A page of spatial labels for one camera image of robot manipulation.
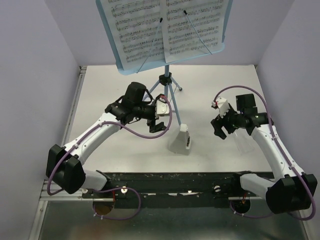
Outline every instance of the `musical notes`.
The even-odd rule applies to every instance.
[[[145,61],[170,63],[221,50],[228,2],[101,0],[124,70]]]
[[[121,6],[116,5],[111,8],[111,12],[114,18],[122,17],[126,14],[137,13],[144,10],[155,9],[160,6],[160,0],[145,0],[137,1]]]
[[[124,70],[165,58],[160,24],[160,0],[101,1]]]
[[[161,15],[166,16],[162,28],[165,61],[190,58],[222,48],[225,13],[229,0],[165,0],[160,1]],[[192,24],[199,34],[199,39]]]

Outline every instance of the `screw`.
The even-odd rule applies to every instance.
[[[214,191],[216,192],[216,193],[218,193],[218,192],[220,192],[221,191],[221,188],[220,188],[220,186],[219,185],[217,185],[217,186],[214,186]]]

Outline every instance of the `white table surface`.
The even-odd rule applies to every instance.
[[[192,139],[190,155],[175,154],[167,149],[168,139],[178,127],[174,114],[171,129],[158,139],[142,139],[120,130],[93,152],[84,165],[85,169],[126,173],[271,171],[259,146],[245,131],[242,135],[253,146],[249,153],[238,150],[234,134],[228,135],[226,140],[215,136],[210,124],[219,113],[211,108],[219,90],[231,85],[245,85],[262,93],[253,65],[172,65],[170,72],[183,88],[181,92],[176,91],[175,98],[181,121],[188,125]],[[118,73],[115,65],[88,66],[70,140],[90,127],[108,104],[124,95],[131,82],[140,82],[151,88],[162,74],[164,67],[124,76]],[[163,91],[164,87],[159,85],[152,95],[156,97]],[[245,89],[230,89],[221,96],[236,109],[236,95],[247,93],[249,91]],[[261,101],[258,97],[255,99],[259,112],[263,112]],[[161,120],[168,122],[167,117]],[[145,120],[128,126],[136,132],[151,134]]]

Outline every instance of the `small white object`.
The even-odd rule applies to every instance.
[[[230,109],[228,100],[218,96],[216,101],[212,101],[212,106],[219,109],[219,115],[223,118]]]
[[[176,154],[189,155],[191,138],[186,124],[181,124],[169,139],[168,149]]]
[[[126,189],[126,186],[123,186],[123,188],[121,189],[121,192],[123,194],[126,194],[128,192],[128,189]]]
[[[155,105],[155,117],[163,117],[163,116],[168,116],[170,109],[167,103],[164,103],[160,100],[156,101]]]
[[[220,188],[220,186],[219,185],[216,185],[216,186],[214,186],[214,191],[216,192],[216,193],[218,193],[218,192],[220,192],[221,191],[221,188]]]

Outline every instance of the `cable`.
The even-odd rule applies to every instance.
[[[247,219],[266,219],[268,217],[271,217],[272,215],[274,215],[272,212],[267,214],[267,215],[264,215],[264,216],[251,216],[251,215],[244,215],[242,213],[239,213],[237,212],[235,209],[234,209],[234,205],[233,205],[233,202],[230,201],[230,208],[233,212],[233,214],[236,214],[238,216],[241,216],[241,217],[244,217],[244,218],[247,218]]]
[[[138,204],[138,208],[137,208],[137,210],[134,212],[134,214],[132,214],[131,216],[128,216],[128,217],[120,217],[120,218],[116,218],[116,217],[112,217],[112,216],[106,216],[106,215],[99,215],[99,214],[97,214],[97,212],[96,212],[96,206],[93,205],[93,206],[92,206],[92,210],[93,210],[93,212],[94,212],[94,215],[93,215],[93,216],[94,216],[94,217],[95,217],[95,216],[98,216],[98,217],[100,217],[101,219],[128,220],[128,219],[132,219],[135,215],[137,215],[137,214],[140,212],[140,209],[141,209],[141,197],[140,197],[139,193],[138,193],[136,190],[134,190],[133,188],[130,188],[130,187],[117,187],[117,188],[112,188],[112,189],[108,189],[108,190],[102,190],[102,191],[93,190],[93,191],[96,192],[96,193],[101,193],[101,194],[103,194],[103,193],[109,193],[109,192],[116,191],[116,190],[121,190],[121,189],[128,189],[128,190],[130,190],[130,191],[133,191],[133,192],[136,194],[136,196],[138,197],[139,204]]]
[[[256,90],[252,89],[251,87],[248,86],[242,86],[242,85],[234,85],[234,86],[228,86],[224,89],[222,89],[221,91],[219,91],[216,96],[214,97],[213,101],[216,102],[217,97],[224,91],[228,90],[228,89],[233,89],[233,88],[241,88],[241,89],[247,89],[250,90],[251,92],[254,92],[262,101],[264,107],[265,107],[265,111],[268,117],[268,124],[269,124],[269,129],[271,132],[271,136],[273,137],[273,140],[276,144],[276,146],[278,147],[279,151],[281,152],[282,156],[284,157],[285,161],[288,163],[289,167],[292,169],[292,171],[294,172],[294,174],[298,177],[298,179],[301,181],[306,193],[308,194],[310,201],[311,201],[311,205],[312,205],[312,212],[310,214],[310,216],[308,217],[296,217],[291,215],[292,217],[294,217],[295,219],[301,220],[301,221],[308,221],[310,219],[312,219],[315,215],[316,215],[316,202],[314,200],[314,197],[312,196],[312,193],[310,192],[310,189],[308,188],[306,182],[304,181],[304,179],[300,176],[300,174],[298,173],[298,171],[296,170],[295,166],[292,164],[292,162],[290,161],[290,159],[288,158],[287,154],[285,153],[285,151],[283,150],[282,146],[280,145],[278,138],[276,137],[276,134],[274,132],[274,129],[272,127],[272,121],[271,121],[271,115],[268,109],[268,105],[266,100],[262,97],[262,95],[260,93],[258,93]]]
[[[66,157],[67,157],[69,154],[71,154],[71,152],[72,152],[73,150],[76,149],[76,146],[78,146],[80,143],[82,143],[91,133],[93,133],[96,129],[101,128],[103,125],[113,124],[113,125],[120,126],[121,128],[123,128],[123,129],[129,131],[130,133],[132,133],[132,134],[134,134],[134,135],[136,135],[136,136],[138,136],[138,137],[140,137],[140,138],[143,138],[143,139],[157,139],[157,138],[160,138],[161,136],[163,136],[163,135],[169,130],[169,128],[170,128],[170,126],[171,126],[171,122],[172,122],[172,108],[171,108],[170,102],[168,101],[168,99],[166,98],[166,96],[162,95],[161,98],[165,100],[165,102],[168,104],[168,107],[169,107],[169,123],[168,123],[166,129],[165,129],[163,132],[161,132],[160,134],[155,135],[155,136],[145,136],[145,135],[142,135],[142,134],[140,134],[140,133],[137,133],[137,132],[131,130],[130,128],[128,128],[127,126],[125,126],[125,125],[123,125],[123,124],[121,124],[121,123],[119,123],[119,122],[114,122],[114,121],[104,121],[104,122],[101,122],[101,124],[98,124],[98,125],[94,126],[94,127],[91,128],[85,135],[83,135],[83,137],[81,137],[81,138],[75,143],[75,145],[73,145],[73,146],[69,149],[69,151],[67,151],[67,152],[63,155],[63,157],[58,161],[58,163],[57,163],[57,164],[55,165],[55,167],[53,168],[52,173],[51,173],[51,175],[50,175],[50,177],[49,177],[48,184],[47,184],[47,186],[46,186],[46,192],[47,192],[47,194],[48,194],[49,196],[53,196],[53,195],[56,195],[56,194],[60,193],[61,191],[63,191],[63,189],[59,189],[59,190],[54,191],[54,192],[51,192],[51,190],[50,190],[50,188],[51,188],[51,183],[52,183],[52,181],[53,181],[54,175],[56,174],[58,168],[60,167],[60,165],[62,164],[62,162],[66,159]]]

